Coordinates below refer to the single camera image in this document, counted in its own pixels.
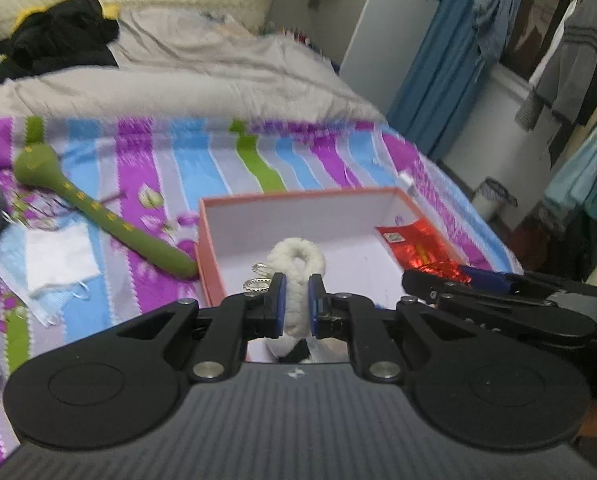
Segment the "red foil tea packet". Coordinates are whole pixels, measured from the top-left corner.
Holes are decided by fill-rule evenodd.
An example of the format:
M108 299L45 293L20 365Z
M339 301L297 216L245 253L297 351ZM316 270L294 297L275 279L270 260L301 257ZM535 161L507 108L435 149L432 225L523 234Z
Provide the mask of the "red foil tea packet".
M463 284L471 281L461 269L461 263L449 252L443 237L427 220L375 229L403 270L416 270Z

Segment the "blue face mask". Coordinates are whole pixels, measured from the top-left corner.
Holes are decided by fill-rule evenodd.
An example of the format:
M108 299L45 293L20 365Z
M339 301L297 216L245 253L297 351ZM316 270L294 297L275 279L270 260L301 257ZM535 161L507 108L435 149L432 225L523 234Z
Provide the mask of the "blue face mask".
M57 230L8 222L0 234L1 281L44 326L56 324L70 300L88 300L100 275L85 222Z

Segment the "small panda plush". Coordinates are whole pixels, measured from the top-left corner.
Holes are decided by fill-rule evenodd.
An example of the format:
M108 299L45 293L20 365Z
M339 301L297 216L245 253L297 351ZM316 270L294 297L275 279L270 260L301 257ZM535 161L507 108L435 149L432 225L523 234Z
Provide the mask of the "small panda plush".
M289 362L298 363L336 363L347 362L349 353L347 344L333 338L317 339L307 337L297 339L282 336L278 339L255 339L248 344L246 359L250 362Z

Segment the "orange cardboard box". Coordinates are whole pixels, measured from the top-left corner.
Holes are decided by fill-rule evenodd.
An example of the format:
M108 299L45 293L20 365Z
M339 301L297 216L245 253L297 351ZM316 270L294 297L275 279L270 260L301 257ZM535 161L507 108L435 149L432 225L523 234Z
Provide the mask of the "orange cardboard box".
M408 226L424 218L441 233L439 218L401 188L343 188L204 198L196 248L204 301L217 306L242 292L271 249L288 237L315 243L325 258L328 292L366 296L393 309L402 268L379 226Z

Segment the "white rope ring toy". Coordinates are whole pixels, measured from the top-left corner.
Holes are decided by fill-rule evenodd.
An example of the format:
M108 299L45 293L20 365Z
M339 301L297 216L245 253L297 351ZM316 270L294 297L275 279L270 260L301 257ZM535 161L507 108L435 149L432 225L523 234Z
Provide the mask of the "white rope ring toy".
M308 282L312 274L323 275L327 260L317 244L300 237L277 243L265 262L252 266L254 278L243 284L245 292L267 290L276 273L285 276L283 335L303 338L310 334Z

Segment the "white waste bin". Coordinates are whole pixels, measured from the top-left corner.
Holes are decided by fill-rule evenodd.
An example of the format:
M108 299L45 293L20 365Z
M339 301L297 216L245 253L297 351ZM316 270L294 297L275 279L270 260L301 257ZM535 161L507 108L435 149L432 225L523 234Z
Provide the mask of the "white waste bin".
M505 206L516 207L517 199L499 181L486 178L474 192L472 206L489 222Z

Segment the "hanging grey sweater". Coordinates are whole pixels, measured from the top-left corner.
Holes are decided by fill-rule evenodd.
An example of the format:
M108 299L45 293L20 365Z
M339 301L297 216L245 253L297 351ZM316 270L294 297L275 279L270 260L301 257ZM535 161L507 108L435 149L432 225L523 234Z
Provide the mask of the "hanging grey sweater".
M530 92L515 120L526 131L543 112L575 122L597 67L597 0L576 0L557 26L548 52L530 77Z

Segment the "striped colourful bed sheet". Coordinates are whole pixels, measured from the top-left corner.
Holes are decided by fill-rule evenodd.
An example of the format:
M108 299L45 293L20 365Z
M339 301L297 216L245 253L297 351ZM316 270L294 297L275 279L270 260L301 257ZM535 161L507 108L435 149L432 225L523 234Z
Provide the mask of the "striped colourful bed sheet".
M201 200L210 196L392 186L413 180L430 214L471 266L517 272L521 263L467 197L412 143L376 122L242 122L236 119L0 118L0 186L10 226L53 228L73 219L56 197L26 190L12 174L18 153L42 142L82 191L142 230L193 252ZM97 228L89 231L100 269L64 308L41 323L0 278L0 368L100 332L179 297L199 298L199 281L158 272Z

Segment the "green plush massage stick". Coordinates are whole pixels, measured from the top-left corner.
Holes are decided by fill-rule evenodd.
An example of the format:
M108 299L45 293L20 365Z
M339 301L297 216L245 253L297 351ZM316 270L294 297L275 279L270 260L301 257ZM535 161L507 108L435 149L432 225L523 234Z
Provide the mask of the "green plush massage stick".
M179 280L190 280L198 275L198 264L186 252L140 230L68 180L58 154L50 145L35 143L23 148L14 160L13 173L22 185L56 193L104 232L161 271Z

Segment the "blue curtain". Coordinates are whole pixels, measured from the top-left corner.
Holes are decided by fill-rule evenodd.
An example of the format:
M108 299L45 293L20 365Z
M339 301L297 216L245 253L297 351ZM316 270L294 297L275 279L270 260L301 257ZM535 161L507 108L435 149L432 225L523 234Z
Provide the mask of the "blue curtain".
M484 82L476 44L474 0L441 0L389 124L428 158L440 160L458 140Z

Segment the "hanging denim shirt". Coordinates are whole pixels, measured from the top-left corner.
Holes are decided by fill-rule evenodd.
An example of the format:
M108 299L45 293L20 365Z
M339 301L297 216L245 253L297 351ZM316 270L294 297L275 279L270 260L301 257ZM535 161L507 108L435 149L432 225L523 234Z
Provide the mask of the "hanging denim shirt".
M474 0L478 65L496 64L507 47L522 0Z

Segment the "grey wardrobe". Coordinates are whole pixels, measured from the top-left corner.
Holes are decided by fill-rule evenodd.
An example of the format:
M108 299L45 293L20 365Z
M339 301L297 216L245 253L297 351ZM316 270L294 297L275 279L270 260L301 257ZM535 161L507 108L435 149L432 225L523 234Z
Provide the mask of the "grey wardrobe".
M272 0L267 22L304 32L341 79L391 108L441 0Z

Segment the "grey duvet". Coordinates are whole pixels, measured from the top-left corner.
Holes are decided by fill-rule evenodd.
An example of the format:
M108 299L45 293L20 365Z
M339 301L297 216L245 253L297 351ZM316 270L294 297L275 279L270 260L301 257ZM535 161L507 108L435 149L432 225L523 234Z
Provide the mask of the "grey duvet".
M331 64L280 34L192 8L128 8L113 66L75 66L0 84L0 117L228 117L290 122L383 114Z

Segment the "black clothes pile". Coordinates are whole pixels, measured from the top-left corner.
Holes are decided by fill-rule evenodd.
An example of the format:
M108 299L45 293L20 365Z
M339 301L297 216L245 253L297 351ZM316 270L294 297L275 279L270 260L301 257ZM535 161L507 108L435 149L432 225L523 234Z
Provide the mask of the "black clothes pile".
M73 67L115 67L110 44L119 36L117 20L34 14L0 39L0 84Z

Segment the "yellow pillow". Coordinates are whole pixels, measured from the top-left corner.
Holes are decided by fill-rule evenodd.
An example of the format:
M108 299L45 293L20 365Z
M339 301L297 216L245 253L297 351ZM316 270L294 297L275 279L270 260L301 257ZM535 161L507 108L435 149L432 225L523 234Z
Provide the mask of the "yellow pillow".
M29 6L18 12L15 25L18 26L26 18L38 13L48 13L50 16L60 16L61 18L74 18L74 16L82 14L88 18L117 20L120 16L120 4L100 3L99 0L65 0L54 6Z

